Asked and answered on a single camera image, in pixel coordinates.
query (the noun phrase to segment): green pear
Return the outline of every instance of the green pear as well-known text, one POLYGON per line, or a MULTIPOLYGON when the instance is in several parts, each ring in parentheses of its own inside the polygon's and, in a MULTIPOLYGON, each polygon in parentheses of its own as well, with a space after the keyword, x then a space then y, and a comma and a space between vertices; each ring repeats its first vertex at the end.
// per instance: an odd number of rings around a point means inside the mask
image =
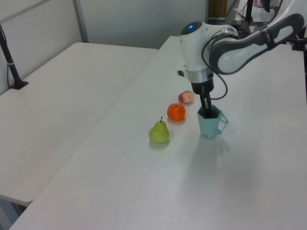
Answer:
POLYGON ((162 144, 169 139, 169 131, 164 121, 161 120, 155 123, 155 125, 149 130, 149 139, 156 144, 162 144))

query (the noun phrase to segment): cup handle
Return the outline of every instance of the cup handle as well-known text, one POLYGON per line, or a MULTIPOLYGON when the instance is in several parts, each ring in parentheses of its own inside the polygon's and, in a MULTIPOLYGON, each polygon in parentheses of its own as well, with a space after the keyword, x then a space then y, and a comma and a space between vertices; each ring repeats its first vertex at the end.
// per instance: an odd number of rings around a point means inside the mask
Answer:
POLYGON ((219 128, 217 129, 217 134, 221 135, 224 131, 224 129, 226 128, 226 126, 228 125, 229 121, 228 119, 223 115, 220 116, 220 122, 224 123, 224 127, 222 130, 220 130, 219 128))

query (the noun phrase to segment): toy fruit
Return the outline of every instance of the toy fruit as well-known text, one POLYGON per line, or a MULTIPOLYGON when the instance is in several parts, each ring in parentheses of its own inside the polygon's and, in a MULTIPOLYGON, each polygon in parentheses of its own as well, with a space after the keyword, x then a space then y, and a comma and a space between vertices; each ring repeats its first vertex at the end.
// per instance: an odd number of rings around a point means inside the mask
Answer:
POLYGON ((187 90, 187 91, 184 91, 181 94, 179 94, 178 99, 182 103, 190 103, 194 99, 194 94, 193 94, 192 91, 187 90))
POLYGON ((149 139, 156 144, 162 144, 169 139, 169 131, 164 121, 158 121, 148 133, 149 139))
POLYGON ((186 109, 180 103, 173 103, 167 109, 167 116, 173 121, 181 121, 184 119, 186 109))

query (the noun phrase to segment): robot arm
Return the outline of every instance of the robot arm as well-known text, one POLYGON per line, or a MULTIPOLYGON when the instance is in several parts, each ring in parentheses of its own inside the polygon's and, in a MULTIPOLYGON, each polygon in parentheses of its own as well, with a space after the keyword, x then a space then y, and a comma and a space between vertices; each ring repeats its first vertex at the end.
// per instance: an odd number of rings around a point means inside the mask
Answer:
POLYGON ((260 31, 241 40, 217 37, 210 49, 209 64, 216 73, 235 73, 255 57, 286 42, 306 25, 307 3, 284 0, 275 19, 260 31))
POLYGON ((229 25, 194 22, 185 26, 180 33, 181 51, 188 79, 193 91, 200 95, 204 110, 210 112, 212 70, 220 74, 238 72, 252 59, 284 43, 306 26, 307 3, 302 0, 283 0, 271 23, 243 39, 229 25))

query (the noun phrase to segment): black stand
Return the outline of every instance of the black stand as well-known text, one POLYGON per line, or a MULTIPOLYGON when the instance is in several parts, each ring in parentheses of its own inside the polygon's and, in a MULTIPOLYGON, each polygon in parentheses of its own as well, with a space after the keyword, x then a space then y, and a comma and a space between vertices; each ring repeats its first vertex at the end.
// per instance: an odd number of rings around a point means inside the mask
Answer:
POLYGON ((13 78, 14 78, 15 84, 11 88, 19 90, 22 87, 24 87, 25 85, 27 85, 28 82, 22 81, 20 79, 3 33, 0 33, 0 45, 1 45, 1 48, 2 48, 3 53, 5 55, 6 61, 9 65, 9 67, 10 67, 11 73, 12 73, 13 78))

